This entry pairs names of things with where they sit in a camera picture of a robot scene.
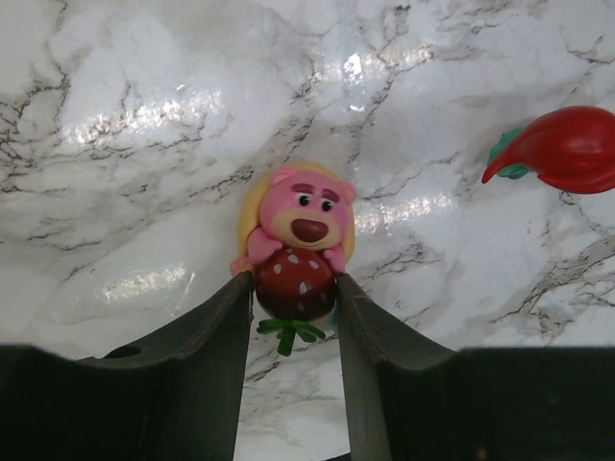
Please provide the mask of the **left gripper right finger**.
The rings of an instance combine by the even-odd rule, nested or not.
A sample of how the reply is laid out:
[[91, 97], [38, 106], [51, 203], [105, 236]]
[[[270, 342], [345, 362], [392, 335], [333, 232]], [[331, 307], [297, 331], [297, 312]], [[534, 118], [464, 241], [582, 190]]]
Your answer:
[[610, 347], [449, 350], [338, 280], [352, 460], [610, 460]]

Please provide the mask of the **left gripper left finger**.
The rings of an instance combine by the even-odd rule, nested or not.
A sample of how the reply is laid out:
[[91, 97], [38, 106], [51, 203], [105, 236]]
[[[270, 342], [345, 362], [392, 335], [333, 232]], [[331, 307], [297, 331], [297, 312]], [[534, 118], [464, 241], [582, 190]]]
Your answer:
[[251, 314], [243, 274], [100, 359], [3, 347], [2, 458], [232, 459]]

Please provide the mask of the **red cap toy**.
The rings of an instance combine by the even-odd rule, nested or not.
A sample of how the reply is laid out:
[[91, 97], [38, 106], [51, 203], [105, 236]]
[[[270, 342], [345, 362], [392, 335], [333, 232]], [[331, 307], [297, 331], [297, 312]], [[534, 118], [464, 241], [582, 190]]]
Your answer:
[[481, 181], [517, 179], [532, 171], [545, 184], [574, 194], [614, 188], [614, 114], [573, 106], [542, 115], [501, 136]]

